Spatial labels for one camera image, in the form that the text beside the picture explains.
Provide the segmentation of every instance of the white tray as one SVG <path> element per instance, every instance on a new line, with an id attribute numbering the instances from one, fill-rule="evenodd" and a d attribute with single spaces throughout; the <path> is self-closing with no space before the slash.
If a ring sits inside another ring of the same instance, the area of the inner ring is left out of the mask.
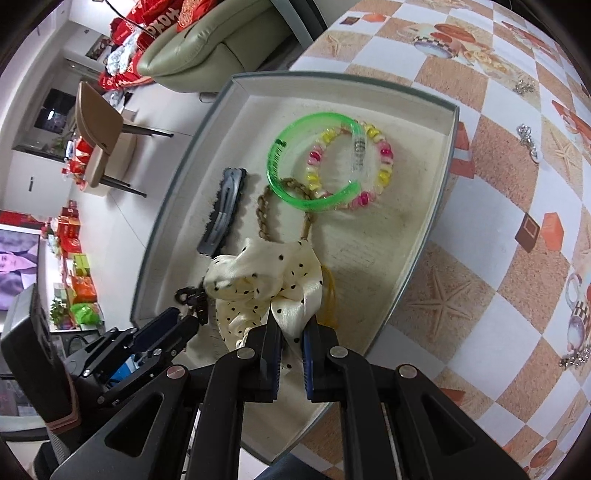
<path id="1" fill-rule="evenodd" d="M 258 234 L 256 199 L 267 184 L 272 142 L 296 119 L 323 111 L 375 124 L 395 152 L 392 182 L 375 204 L 319 214 L 310 237 L 321 263 L 336 279 L 339 342 L 367 352 L 426 241 L 447 179 L 459 110 L 419 90 L 343 74 L 241 74 L 225 86 L 187 149 L 154 226 L 135 293 L 134 321 L 142 325 L 174 304 L 176 290 L 197 285 L 204 276 L 210 259 L 196 247 L 223 169 L 248 171 L 225 246 L 225 252 L 237 254 L 244 238 Z M 271 230 L 280 233 L 276 236 L 281 241 L 299 238 L 302 212 L 277 201 L 270 217 Z M 207 327 L 200 330 L 178 361 L 189 368 L 211 364 L 225 353 L 215 337 Z M 290 372 L 282 377 L 274 404 L 246 405 L 243 446 L 272 462 L 325 409 L 325 404 L 307 401 L 301 374 Z"/>

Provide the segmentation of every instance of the table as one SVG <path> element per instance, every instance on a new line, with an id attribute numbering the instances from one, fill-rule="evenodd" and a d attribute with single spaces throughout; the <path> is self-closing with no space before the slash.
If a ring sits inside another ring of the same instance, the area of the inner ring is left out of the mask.
<path id="1" fill-rule="evenodd" d="M 488 0 L 362 0 L 292 68 L 460 106 L 439 218 L 368 358 L 412 363 L 459 390 L 461 408 L 531 478 L 548 478 L 591 413 L 591 361 L 559 366 L 589 345 L 591 297 L 591 98 L 565 52 Z M 336 407 L 294 453 L 343 478 Z"/>

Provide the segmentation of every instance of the television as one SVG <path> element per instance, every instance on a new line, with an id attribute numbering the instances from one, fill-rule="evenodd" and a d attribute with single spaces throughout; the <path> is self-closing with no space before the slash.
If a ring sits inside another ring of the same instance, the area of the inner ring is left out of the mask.
<path id="1" fill-rule="evenodd" d="M 66 126 L 68 113 L 76 104 L 76 97 L 52 88 L 35 121 L 35 127 L 61 134 Z"/>

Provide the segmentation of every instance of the red bag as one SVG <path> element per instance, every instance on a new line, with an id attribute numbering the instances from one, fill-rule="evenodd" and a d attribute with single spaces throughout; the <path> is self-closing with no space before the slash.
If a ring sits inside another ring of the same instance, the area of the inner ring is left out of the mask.
<path id="1" fill-rule="evenodd" d="M 184 0 L 178 19 L 177 32 L 193 25 L 197 20 L 204 17 L 218 3 L 218 0 Z"/>

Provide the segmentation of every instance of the green bangle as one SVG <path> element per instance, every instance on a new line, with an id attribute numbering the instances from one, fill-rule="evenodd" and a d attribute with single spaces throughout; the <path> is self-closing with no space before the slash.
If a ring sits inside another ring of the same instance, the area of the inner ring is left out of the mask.
<path id="1" fill-rule="evenodd" d="M 322 130 L 346 129 L 352 136 L 351 178 L 349 184 L 333 195 L 315 200 L 302 200 L 293 197 L 283 188 L 279 178 L 279 163 L 285 157 L 291 145 L 297 144 L 302 137 L 310 133 L 318 134 Z M 306 115 L 289 125 L 279 134 L 269 150 L 267 159 L 267 180 L 271 190 L 284 202 L 307 212 L 319 212 L 345 205 L 361 192 L 361 175 L 365 159 L 365 130 L 352 118 L 339 113 L 321 112 Z"/>

